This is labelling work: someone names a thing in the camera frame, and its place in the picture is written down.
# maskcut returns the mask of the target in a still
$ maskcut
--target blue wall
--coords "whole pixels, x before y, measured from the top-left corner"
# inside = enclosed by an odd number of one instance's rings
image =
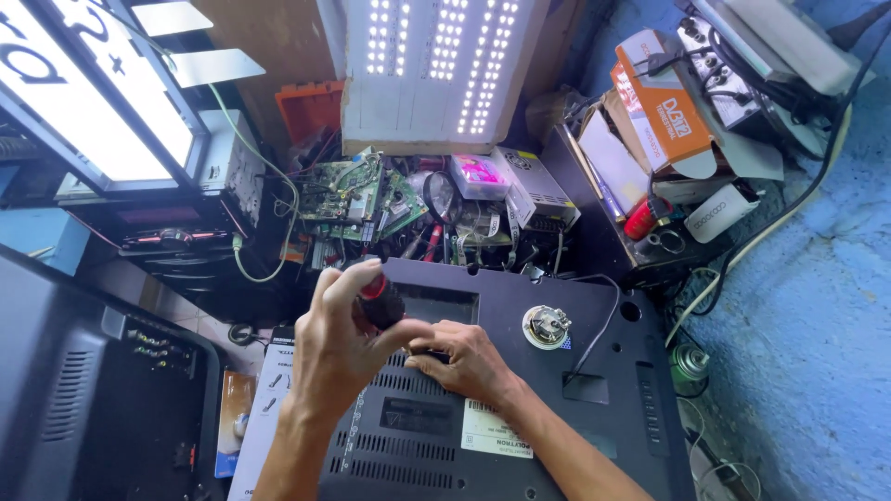
[[[797,6],[830,27],[878,3]],[[670,0],[618,0],[597,37],[583,92],[611,86],[613,50],[622,39],[644,26],[673,30],[681,17]],[[890,21],[886,16],[880,25]],[[871,51],[877,28],[853,53],[864,58]],[[730,273],[711,316],[688,324],[713,356],[711,388],[699,403],[709,426],[758,471],[774,500],[891,499],[891,41],[887,45],[873,66],[879,77],[859,94],[843,154],[819,196]],[[801,165],[806,173],[787,172],[787,201],[819,168]],[[747,226],[781,204],[779,195],[769,197]]]

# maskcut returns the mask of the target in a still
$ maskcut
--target led backlight strip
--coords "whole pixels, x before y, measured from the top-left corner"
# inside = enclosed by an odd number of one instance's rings
[[[498,73],[502,68],[501,60],[511,37],[514,15],[519,9],[519,0],[503,3],[487,1],[488,8],[483,14],[473,68],[458,119],[458,134],[482,134],[486,127]]]
[[[405,72],[405,43],[408,40],[408,0],[371,0],[371,26],[368,28],[369,74]]]
[[[454,76],[467,3],[467,0],[444,0],[434,9],[433,24],[436,29],[431,30],[427,42],[429,48],[421,78],[451,80]]]

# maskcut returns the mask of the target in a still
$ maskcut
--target wooden board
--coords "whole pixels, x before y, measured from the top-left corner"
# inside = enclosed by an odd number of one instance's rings
[[[263,141],[279,162],[291,146],[275,93],[288,84],[336,79],[315,0],[192,0],[214,23],[208,30],[218,49],[239,48],[266,70],[235,85]]]

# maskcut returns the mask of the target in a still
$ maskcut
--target hand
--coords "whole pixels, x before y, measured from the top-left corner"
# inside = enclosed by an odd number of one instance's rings
[[[524,384],[504,363],[479,325],[443,320],[432,327],[436,336],[410,342],[411,352],[441,351],[449,355],[448,365],[430,355],[411,355],[405,360],[406,367],[420,369],[446,390],[495,408],[500,408],[504,400]]]
[[[387,357],[415,338],[432,338],[430,324],[402,320],[380,336],[356,304],[359,290],[380,274],[369,259],[345,272],[322,271],[309,311],[294,325],[294,381],[280,423],[309,420],[333,426]]]

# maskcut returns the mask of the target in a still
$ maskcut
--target circuit board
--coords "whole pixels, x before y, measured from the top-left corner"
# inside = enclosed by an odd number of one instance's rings
[[[386,238],[410,225],[427,213],[424,200],[414,192],[405,178],[395,170],[386,174],[387,185],[381,196],[380,238]]]
[[[331,225],[346,240],[377,242],[382,161],[369,155],[357,162],[317,164],[300,189],[300,218]]]

